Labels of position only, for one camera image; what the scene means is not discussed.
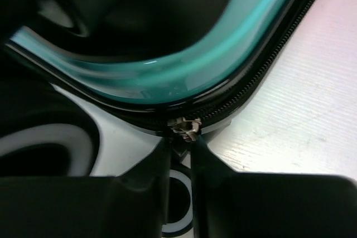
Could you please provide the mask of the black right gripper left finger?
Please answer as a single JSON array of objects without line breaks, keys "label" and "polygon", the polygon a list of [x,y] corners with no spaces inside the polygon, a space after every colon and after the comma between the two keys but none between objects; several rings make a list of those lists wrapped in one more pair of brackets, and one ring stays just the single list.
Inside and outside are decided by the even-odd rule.
[{"label": "black right gripper left finger", "polygon": [[1,179],[2,237],[160,237],[170,140],[116,177]]}]

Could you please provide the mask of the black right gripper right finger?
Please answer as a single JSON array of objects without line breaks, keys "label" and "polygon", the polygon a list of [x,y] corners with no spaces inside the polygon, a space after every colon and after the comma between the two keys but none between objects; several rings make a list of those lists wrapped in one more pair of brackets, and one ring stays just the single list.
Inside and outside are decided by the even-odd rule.
[{"label": "black right gripper right finger", "polygon": [[237,172],[203,139],[191,145],[195,237],[355,237],[356,182]]}]

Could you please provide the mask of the pink and teal kids suitcase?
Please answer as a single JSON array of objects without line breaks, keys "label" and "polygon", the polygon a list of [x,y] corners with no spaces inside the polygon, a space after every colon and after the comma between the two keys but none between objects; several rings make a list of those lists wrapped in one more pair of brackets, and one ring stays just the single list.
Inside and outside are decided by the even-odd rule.
[{"label": "pink and teal kids suitcase", "polygon": [[1,0],[1,179],[116,177],[167,138],[160,237],[194,229],[191,145],[241,111],[314,1]]}]

